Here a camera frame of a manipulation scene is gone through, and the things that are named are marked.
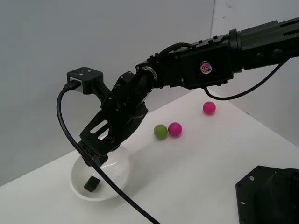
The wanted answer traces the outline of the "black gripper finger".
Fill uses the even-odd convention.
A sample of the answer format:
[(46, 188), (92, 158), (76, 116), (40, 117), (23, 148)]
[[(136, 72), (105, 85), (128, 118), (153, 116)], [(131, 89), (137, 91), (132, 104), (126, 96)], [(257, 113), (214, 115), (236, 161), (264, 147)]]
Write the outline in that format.
[(146, 114), (147, 109), (136, 110), (135, 114), (129, 114), (126, 119), (117, 121), (109, 128), (109, 152), (116, 150), (124, 140), (137, 130)]
[(84, 154), (82, 154), (81, 157), (87, 166), (91, 167), (91, 164), (86, 160), (86, 158), (90, 158), (97, 164), (98, 167), (101, 167), (108, 160), (107, 154), (104, 156), (99, 155), (98, 152), (88, 147), (82, 141), (78, 142), (78, 145), (80, 149), (84, 152)]

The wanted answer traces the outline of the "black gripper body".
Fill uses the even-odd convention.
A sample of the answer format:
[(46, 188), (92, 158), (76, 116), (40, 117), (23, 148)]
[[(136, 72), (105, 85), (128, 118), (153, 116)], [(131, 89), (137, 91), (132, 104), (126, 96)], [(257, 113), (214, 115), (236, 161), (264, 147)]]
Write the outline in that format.
[(152, 87), (153, 75), (149, 71), (136, 74), (126, 72), (119, 77), (112, 90), (105, 86), (103, 77), (92, 81), (91, 93), (100, 100), (101, 110), (81, 132), (81, 141), (99, 155), (106, 155), (110, 145), (109, 128), (129, 114), (135, 114), (136, 110), (147, 109), (143, 100)]

